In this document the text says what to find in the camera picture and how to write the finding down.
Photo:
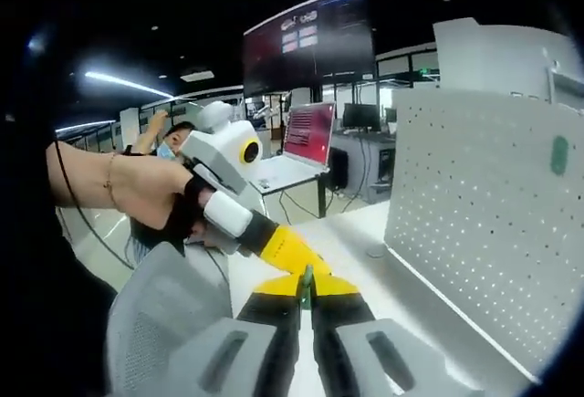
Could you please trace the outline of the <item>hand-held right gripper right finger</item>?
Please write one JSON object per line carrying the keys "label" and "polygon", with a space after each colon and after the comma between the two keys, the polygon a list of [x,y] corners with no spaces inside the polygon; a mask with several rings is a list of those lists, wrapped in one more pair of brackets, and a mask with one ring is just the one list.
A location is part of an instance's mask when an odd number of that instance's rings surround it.
{"label": "hand-held right gripper right finger", "polygon": [[311,281],[314,356],[327,396],[482,396],[453,378],[445,357],[392,319],[376,319],[357,288]]}

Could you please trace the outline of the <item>person's left hand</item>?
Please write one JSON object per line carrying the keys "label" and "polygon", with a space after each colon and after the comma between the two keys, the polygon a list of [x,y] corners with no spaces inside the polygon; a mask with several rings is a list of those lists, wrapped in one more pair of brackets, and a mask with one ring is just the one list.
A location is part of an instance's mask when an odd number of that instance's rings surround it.
{"label": "person's left hand", "polygon": [[194,175],[185,185],[183,193],[175,195],[164,231],[168,242],[181,255],[184,254],[184,242],[188,237],[204,240],[208,222],[204,218],[203,209],[213,193],[213,187]]}

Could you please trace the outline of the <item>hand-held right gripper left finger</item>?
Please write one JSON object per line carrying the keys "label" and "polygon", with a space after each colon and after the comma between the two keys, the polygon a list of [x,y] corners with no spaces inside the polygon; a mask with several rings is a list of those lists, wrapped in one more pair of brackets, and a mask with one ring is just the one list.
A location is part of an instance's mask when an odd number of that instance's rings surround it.
{"label": "hand-held right gripper left finger", "polygon": [[239,315],[175,350],[163,396],[286,396],[298,359],[300,274],[260,284]]}

